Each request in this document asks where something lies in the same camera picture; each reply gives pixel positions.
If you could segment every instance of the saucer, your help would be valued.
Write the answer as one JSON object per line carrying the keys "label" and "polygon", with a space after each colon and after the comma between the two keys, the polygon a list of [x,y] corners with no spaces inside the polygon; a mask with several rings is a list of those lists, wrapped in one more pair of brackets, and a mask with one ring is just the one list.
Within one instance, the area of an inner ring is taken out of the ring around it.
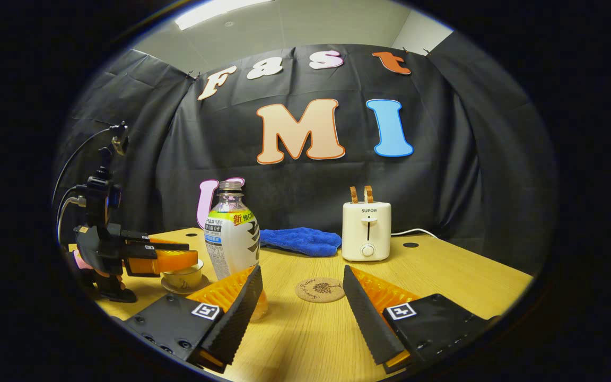
{"label": "saucer", "polygon": [[190,294],[193,292],[197,292],[197,290],[200,290],[201,288],[206,287],[207,285],[209,285],[209,279],[202,275],[202,279],[199,281],[199,284],[196,285],[194,288],[188,288],[188,289],[177,289],[174,288],[165,278],[162,278],[162,286],[168,290],[169,292],[172,293],[176,293],[176,294]]}

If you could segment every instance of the plastic bottle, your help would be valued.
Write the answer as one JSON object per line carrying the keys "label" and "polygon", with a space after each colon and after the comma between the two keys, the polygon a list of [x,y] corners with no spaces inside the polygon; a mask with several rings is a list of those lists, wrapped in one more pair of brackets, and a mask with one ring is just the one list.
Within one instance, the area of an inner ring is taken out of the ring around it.
{"label": "plastic bottle", "polygon": [[[260,228],[254,214],[242,202],[242,184],[222,181],[219,202],[206,218],[204,242],[218,280],[259,263]],[[267,312],[267,298],[261,293],[251,320]]]}

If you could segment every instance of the bottle label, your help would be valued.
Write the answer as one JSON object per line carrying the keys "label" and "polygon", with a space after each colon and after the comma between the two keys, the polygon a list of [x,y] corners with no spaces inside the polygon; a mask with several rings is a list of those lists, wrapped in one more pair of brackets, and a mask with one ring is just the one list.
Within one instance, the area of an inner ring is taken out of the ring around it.
{"label": "bottle label", "polygon": [[258,264],[260,229],[251,211],[211,211],[204,241],[218,280]]}

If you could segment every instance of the coaster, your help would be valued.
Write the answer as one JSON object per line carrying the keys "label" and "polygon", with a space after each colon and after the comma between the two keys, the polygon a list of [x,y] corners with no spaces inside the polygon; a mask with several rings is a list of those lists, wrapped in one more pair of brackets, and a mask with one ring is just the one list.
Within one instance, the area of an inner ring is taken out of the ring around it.
{"label": "coaster", "polygon": [[332,302],[346,295],[341,281],[327,277],[303,280],[294,290],[299,298],[310,302]]}
{"label": "coaster", "polygon": [[209,285],[209,279],[206,278],[206,276],[202,275],[202,279],[199,281],[199,284],[196,285],[194,288],[189,288],[189,289],[177,289],[174,288],[165,278],[162,278],[162,286],[168,290],[169,292],[172,293],[176,293],[176,294],[190,294],[192,292],[197,292],[198,290],[200,290],[201,288],[204,288],[205,286]]}

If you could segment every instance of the wooden table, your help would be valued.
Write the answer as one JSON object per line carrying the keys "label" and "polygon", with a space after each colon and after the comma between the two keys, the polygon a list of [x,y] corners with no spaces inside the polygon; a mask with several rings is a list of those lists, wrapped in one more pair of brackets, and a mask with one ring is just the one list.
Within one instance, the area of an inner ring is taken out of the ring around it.
{"label": "wooden table", "polygon": [[[151,236],[188,242],[204,261],[202,273],[210,282],[216,281],[201,229]],[[405,242],[419,246],[404,247]],[[376,263],[350,263],[342,258],[340,249],[331,258],[261,249],[260,264],[269,311],[249,324],[233,365],[219,374],[225,379],[317,382],[387,377],[382,365],[374,365],[345,297],[318,304],[301,300],[294,292],[299,281],[309,277],[343,280],[346,264],[421,297],[441,293],[485,319],[505,312],[531,281],[526,273],[427,235],[393,237],[390,257]],[[160,281],[124,273],[124,283],[136,293],[138,302],[101,299],[97,303],[108,314],[128,319],[167,293]]]}

